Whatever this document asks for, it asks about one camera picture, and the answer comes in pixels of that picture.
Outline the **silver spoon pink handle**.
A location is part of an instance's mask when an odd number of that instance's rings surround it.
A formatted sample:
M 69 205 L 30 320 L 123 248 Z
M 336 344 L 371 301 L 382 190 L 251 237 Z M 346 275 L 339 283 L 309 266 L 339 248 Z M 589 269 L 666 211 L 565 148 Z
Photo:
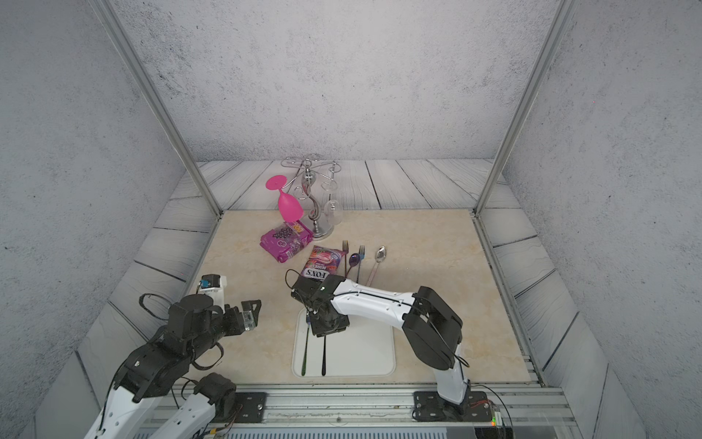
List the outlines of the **silver spoon pink handle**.
M 371 286 L 373 284 L 374 279 L 377 275 L 378 269 L 380 268 L 380 265 L 386 260 L 386 258 L 387 258 L 387 248 L 385 246 L 380 246 L 380 248 L 378 248 L 378 250 L 376 251 L 375 263 L 373 264 L 373 266 L 371 268 L 369 278 L 367 278 L 366 286 Z

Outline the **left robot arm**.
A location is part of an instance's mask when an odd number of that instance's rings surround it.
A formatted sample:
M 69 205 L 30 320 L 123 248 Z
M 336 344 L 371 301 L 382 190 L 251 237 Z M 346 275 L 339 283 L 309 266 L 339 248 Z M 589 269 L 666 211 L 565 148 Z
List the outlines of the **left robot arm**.
M 117 369 L 89 438 L 133 438 L 191 369 L 203 371 L 186 402 L 153 434 L 155 438 L 202 438 L 234 424 L 263 421 L 266 393 L 240 393 L 224 376 L 197 360 L 220 340 L 255 329 L 261 301 L 219 307 L 210 296 L 190 294 L 169 307 L 166 325 Z

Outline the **dark purple spoon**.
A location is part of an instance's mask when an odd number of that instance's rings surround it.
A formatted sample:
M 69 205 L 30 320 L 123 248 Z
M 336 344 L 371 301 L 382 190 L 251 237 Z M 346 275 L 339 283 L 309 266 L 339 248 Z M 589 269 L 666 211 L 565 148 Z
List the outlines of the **dark purple spoon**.
M 327 336 L 323 338 L 323 355 L 321 364 L 321 375 L 323 377 L 327 376 Z
M 359 265 L 361 262 L 361 256 L 359 254 L 351 254 L 348 258 L 348 265 L 345 271 L 345 277 L 348 277 L 351 270 Z

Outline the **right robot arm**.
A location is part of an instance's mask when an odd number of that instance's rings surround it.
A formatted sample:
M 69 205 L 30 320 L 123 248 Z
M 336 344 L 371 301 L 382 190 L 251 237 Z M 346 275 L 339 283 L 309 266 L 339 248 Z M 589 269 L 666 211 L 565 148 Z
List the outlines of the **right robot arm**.
M 463 321 L 433 289 L 389 292 L 329 274 L 322 281 L 300 275 L 290 290 L 308 312 L 318 338 L 346 330 L 351 316 L 401 330 L 415 356 L 433 369 L 442 400 L 456 406 L 464 402 L 470 381 L 460 356 Z

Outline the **rainbow green fork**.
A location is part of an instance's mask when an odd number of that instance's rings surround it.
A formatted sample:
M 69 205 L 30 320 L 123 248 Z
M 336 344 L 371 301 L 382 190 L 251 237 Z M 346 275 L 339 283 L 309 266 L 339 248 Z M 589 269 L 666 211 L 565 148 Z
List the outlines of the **rainbow green fork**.
M 311 333 L 311 321 L 310 321 L 309 313 L 305 314 L 305 325 L 306 325 L 305 348 L 303 349 L 303 362 L 302 362 L 302 367 L 301 367 L 301 376 L 302 377 L 304 377 L 306 375 L 306 371 L 307 371 L 309 337 L 310 337 L 310 333 Z

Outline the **white rectangular tray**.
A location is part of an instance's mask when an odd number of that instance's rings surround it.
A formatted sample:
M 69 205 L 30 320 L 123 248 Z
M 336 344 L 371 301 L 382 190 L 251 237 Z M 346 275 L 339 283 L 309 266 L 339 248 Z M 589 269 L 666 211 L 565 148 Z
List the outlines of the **white rectangular tray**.
M 323 338 L 309 337 L 307 371 L 301 376 L 305 348 L 305 314 L 298 314 L 295 333 L 292 373 L 298 378 L 345 379 L 384 377 L 396 369 L 394 328 L 359 316 L 350 318 L 343 332 L 327 336 L 327 376 L 321 375 Z

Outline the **dark purple fork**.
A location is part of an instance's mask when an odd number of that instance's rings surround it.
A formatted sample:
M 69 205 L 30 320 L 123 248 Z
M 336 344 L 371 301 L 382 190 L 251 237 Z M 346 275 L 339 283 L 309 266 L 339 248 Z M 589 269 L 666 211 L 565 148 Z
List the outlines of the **dark purple fork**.
M 349 252 L 349 242 L 348 240 L 343 240 L 342 243 L 342 251 L 343 251 L 343 256 L 344 256 L 344 269 L 343 269 L 343 276 L 346 278 L 347 277 L 347 269 L 348 269 L 348 252 Z

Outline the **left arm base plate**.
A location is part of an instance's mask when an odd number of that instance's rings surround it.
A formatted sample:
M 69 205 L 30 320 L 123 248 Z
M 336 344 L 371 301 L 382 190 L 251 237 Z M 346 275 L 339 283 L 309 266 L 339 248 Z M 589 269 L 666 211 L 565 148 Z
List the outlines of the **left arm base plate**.
M 219 398 L 215 402 L 216 424 L 260 424 L 267 401 L 267 393 L 234 393 Z

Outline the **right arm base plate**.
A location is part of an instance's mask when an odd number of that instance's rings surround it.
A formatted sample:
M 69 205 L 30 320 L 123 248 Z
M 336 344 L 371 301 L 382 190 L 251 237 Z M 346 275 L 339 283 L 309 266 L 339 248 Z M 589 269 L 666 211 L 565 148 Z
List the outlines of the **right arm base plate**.
M 482 391 L 468 391 L 459 404 L 447 402 L 437 391 L 413 393 L 412 418 L 418 422 L 492 423 L 492 403 Z

